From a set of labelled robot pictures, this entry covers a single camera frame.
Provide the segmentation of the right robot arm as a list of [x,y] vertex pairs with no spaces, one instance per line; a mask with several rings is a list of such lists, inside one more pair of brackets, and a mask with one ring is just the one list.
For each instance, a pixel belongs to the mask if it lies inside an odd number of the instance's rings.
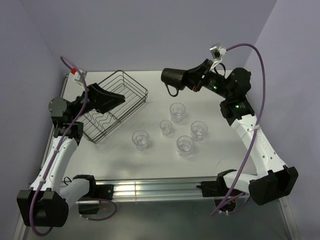
[[218,174],[216,189],[222,195],[233,189],[247,193],[259,206],[288,196],[299,176],[297,169],[288,167],[276,154],[258,124],[258,117],[246,94],[251,89],[251,73],[235,68],[228,77],[210,70],[212,61],[205,60],[186,70],[182,84],[194,92],[206,88],[224,98],[220,103],[222,116],[238,134],[249,151],[256,174],[230,169]]

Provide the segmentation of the dark brown mug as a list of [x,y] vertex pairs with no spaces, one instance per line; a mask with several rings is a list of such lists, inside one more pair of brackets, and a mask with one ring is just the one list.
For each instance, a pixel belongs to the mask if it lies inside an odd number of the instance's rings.
[[[160,79],[164,83],[167,92],[171,97],[177,97],[179,91],[182,91],[185,88],[185,84],[183,83],[183,77],[185,72],[185,70],[176,68],[163,69]],[[169,86],[173,87],[176,90],[176,92],[171,93]]]

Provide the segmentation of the clear glass back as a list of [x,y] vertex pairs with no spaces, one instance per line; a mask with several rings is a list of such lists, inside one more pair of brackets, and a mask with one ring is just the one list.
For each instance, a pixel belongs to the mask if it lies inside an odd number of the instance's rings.
[[170,119],[174,123],[180,123],[185,115],[186,107],[180,102],[174,102],[169,107]]

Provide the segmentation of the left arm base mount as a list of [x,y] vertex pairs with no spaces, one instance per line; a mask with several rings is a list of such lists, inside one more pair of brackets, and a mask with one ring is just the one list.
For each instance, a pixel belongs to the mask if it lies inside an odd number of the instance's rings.
[[93,193],[89,193],[80,198],[78,203],[78,212],[81,215],[95,215],[102,209],[107,201],[113,200],[114,185],[98,184]]

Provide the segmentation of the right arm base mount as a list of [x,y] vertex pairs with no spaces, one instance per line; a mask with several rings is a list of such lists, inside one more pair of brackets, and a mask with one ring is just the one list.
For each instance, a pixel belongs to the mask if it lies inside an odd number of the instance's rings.
[[217,180],[201,181],[196,185],[196,188],[200,190],[201,196],[203,198],[224,198],[229,191],[229,188],[227,188],[223,184],[218,183]]

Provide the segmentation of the small clear glass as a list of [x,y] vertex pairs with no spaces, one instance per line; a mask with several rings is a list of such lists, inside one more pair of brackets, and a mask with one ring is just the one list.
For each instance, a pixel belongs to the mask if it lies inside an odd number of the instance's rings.
[[162,120],[159,124],[162,135],[169,135],[172,131],[172,122],[170,120]]

